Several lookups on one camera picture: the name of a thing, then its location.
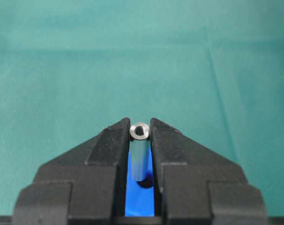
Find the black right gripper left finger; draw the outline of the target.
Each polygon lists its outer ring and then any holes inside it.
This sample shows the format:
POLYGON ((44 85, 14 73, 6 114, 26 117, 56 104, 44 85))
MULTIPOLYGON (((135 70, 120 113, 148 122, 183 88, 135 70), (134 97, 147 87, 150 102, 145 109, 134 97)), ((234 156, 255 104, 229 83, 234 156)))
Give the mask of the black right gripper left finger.
POLYGON ((130 120, 39 167, 15 204, 15 225, 110 225, 125 214, 130 120))

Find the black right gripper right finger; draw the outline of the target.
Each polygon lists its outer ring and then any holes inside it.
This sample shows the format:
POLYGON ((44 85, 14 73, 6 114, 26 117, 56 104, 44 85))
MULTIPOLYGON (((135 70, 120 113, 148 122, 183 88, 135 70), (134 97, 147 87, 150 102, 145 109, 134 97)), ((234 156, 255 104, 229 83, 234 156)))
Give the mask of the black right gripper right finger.
POLYGON ((165 225, 265 225, 261 192, 241 166, 153 118, 155 213, 165 225))

